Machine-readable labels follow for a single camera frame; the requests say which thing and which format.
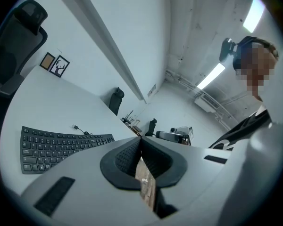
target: fluorescent light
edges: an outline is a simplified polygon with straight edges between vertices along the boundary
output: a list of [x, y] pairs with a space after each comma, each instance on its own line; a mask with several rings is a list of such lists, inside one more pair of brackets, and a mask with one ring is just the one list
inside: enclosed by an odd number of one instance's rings
[[218, 63], [216, 67], [212, 70], [211, 73], [197, 86], [199, 89], [205, 88], [209, 83], [211, 83], [221, 72], [225, 69], [225, 67]]
[[253, 0], [249, 14], [247, 14], [247, 17], [243, 23], [243, 27], [250, 32], [254, 32], [263, 14], [264, 8], [264, 3], [261, 0]]

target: black office chair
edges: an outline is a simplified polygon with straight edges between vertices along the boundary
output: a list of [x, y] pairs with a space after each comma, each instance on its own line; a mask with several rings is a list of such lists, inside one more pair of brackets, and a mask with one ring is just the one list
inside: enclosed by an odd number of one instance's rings
[[145, 134], [146, 137], [151, 137], [155, 135], [154, 129], [155, 129], [156, 123], [157, 123], [157, 120], [155, 118], [153, 118], [153, 120], [150, 121], [149, 130]]
[[124, 92], [118, 87], [116, 92], [114, 92], [110, 99], [109, 109], [115, 114], [118, 114], [119, 106], [122, 103], [122, 98], [124, 98]]
[[41, 28], [47, 16], [39, 3], [27, 0], [10, 11], [0, 27], [0, 130], [11, 98], [24, 80], [22, 68], [47, 40]]

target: wooden floor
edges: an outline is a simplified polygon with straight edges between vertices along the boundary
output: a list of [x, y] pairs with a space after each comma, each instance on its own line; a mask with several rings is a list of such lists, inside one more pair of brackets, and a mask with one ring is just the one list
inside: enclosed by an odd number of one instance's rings
[[135, 178], [141, 182], [141, 198], [153, 210], [155, 199], [155, 179], [146, 164], [140, 159], [136, 167]]

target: rectangular light panel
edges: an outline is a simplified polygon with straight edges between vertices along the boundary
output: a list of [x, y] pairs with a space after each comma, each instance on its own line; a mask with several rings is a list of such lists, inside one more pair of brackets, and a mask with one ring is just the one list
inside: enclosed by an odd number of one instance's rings
[[225, 69], [225, 67], [218, 63], [211, 73], [197, 86], [199, 89], [205, 88], [209, 83], [211, 83], [220, 73]]
[[243, 27], [245, 27], [250, 32], [254, 32], [263, 14], [264, 8], [265, 5], [261, 0], [253, 0], [249, 14], [247, 15], [243, 23]]

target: white desk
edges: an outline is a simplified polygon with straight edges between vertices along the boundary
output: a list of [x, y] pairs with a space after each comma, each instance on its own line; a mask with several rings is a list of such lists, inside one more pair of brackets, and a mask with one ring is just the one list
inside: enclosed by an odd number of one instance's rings
[[136, 136], [97, 96], [36, 66], [17, 90], [3, 122], [0, 171], [4, 185], [20, 195], [41, 175], [21, 172], [22, 126], [82, 135], [73, 124], [93, 134], [112, 134], [116, 141]]

